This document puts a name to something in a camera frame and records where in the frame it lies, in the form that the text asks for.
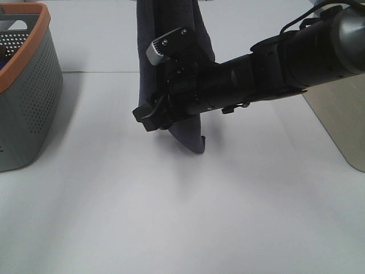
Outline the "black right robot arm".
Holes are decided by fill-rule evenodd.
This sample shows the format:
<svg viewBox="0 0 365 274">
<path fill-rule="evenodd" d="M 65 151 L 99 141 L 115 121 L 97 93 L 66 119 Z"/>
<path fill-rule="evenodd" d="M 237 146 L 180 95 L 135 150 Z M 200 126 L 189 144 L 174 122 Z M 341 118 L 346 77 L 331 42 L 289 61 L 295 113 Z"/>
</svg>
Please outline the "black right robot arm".
<svg viewBox="0 0 365 274">
<path fill-rule="evenodd" d="M 224 114 L 262 100 L 302 94 L 312 86 L 364 73 L 364 5 L 324 1 L 285 25 L 274 37 L 258 42 L 250 54 L 224 63 L 208 59 L 196 33 L 179 27 L 151 42 L 154 66 L 167 64 L 161 87 L 134 109 L 147 131 L 167 129 L 197 114 Z"/>
</svg>

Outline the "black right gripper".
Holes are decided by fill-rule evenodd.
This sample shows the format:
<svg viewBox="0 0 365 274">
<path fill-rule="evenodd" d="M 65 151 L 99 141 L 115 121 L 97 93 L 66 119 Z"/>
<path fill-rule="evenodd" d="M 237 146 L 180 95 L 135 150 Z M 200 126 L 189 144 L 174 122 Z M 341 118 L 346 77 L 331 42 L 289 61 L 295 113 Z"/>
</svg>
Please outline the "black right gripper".
<svg viewBox="0 0 365 274">
<path fill-rule="evenodd" d="M 132 111 L 136 121 L 151 132 L 165 130 L 192 117 L 184 107 L 198 87 L 197 76 L 204 65 L 205 52 L 195 42 L 182 53 L 156 66 L 155 96 L 148 97 Z"/>
</svg>

